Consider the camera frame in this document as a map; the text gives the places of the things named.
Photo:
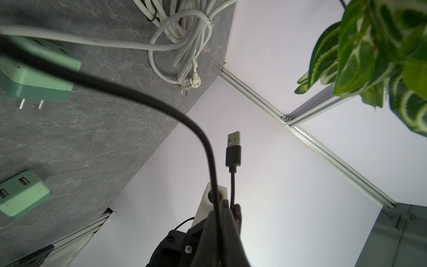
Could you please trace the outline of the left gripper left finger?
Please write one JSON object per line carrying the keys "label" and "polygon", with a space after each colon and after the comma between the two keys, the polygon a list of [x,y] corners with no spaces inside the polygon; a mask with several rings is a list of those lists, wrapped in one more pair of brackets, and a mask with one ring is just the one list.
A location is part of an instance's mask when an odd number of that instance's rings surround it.
{"label": "left gripper left finger", "polygon": [[205,220],[191,267],[226,267],[224,246],[218,246],[215,213],[210,211]]}

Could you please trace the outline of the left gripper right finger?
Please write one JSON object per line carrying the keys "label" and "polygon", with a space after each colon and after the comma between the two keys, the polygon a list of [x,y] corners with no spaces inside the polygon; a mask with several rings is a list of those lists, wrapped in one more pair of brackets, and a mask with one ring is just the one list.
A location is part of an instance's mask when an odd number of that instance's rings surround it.
{"label": "left gripper right finger", "polygon": [[241,206],[224,209],[224,243],[227,267],[249,267],[244,247],[240,239],[242,224]]}

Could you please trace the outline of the green USB charger cube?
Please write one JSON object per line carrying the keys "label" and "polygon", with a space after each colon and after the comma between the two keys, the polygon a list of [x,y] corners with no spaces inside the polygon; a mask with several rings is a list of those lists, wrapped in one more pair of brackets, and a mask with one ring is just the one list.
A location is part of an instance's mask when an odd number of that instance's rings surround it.
{"label": "green USB charger cube", "polygon": [[[81,60],[55,43],[40,38],[22,36],[10,36],[9,38],[25,51],[44,60],[76,72],[79,72],[81,68]],[[1,89],[9,97],[21,101],[20,109],[27,100],[39,101],[38,109],[42,109],[45,101],[66,102],[73,87],[72,82],[48,75],[7,56],[1,56]]]}

